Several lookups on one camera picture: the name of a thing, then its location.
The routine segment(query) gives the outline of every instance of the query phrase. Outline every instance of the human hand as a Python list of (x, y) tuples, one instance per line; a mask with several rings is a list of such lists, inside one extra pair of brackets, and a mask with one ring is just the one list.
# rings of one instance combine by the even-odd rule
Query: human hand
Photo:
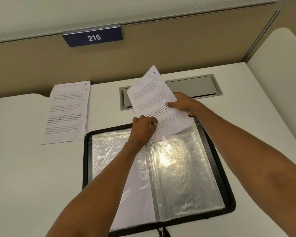
[(194, 110), (200, 103), (182, 92), (174, 92), (173, 94), (175, 95), (177, 101), (167, 102), (166, 106), (177, 108), (180, 111), (185, 111), (190, 116), (194, 116)]
[(140, 116), (133, 118), (133, 128), (127, 143), (140, 149), (148, 143), (157, 127), (158, 120), (155, 117)]

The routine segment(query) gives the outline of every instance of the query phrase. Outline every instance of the right arm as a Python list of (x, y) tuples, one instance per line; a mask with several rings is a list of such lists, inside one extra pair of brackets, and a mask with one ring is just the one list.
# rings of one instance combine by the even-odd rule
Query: right arm
[(166, 103), (195, 115), (230, 170), (254, 202), (291, 237), (296, 237), (296, 165), (285, 155), (229, 123), (187, 95)]

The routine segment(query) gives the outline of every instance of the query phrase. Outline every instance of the person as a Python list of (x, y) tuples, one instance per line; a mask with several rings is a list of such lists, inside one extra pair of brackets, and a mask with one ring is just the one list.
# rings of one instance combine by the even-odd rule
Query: person
[[(174, 94), (177, 101), (166, 105), (199, 119), (254, 202), (288, 236), (296, 237), (296, 165), (273, 147), (224, 120), (197, 100), (180, 92)], [(148, 143), (157, 123), (155, 117), (133, 118), (133, 128), (125, 146), (65, 207), (46, 237), (108, 235), (134, 158)]]

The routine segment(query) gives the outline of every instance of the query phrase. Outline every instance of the desk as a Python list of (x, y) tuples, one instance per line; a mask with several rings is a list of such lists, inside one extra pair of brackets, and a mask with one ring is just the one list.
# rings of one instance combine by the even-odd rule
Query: desk
[[(296, 140), (245, 63), (161, 75), (165, 80), (214, 74), (223, 95), (199, 99), (226, 120), (272, 145), (296, 163)], [(87, 131), (130, 123), (120, 110), (119, 87), (137, 79), (92, 85)], [(0, 237), (44, 237), (82, 188), (83, 141), (37, 145), (49, 99), (28, 94), (0, 99)], [(233, 213), (171, 226), (172, 237), (286, 234), (253, 202), (221, 162), (234, 193)], [(135, 234), (156, 237), (157, 231)]]

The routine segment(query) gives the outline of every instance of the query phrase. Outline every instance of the left arm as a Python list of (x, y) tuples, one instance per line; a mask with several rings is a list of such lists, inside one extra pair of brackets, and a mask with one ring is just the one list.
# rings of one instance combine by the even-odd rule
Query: left arm
[(65, 207), (46, 237), (105, 237), (108, 235), (135, 156), (150, 140), (156, 130), (154, 123), (157, 122), (154, 117), (133, 118), (133, 128), (123, 149)]

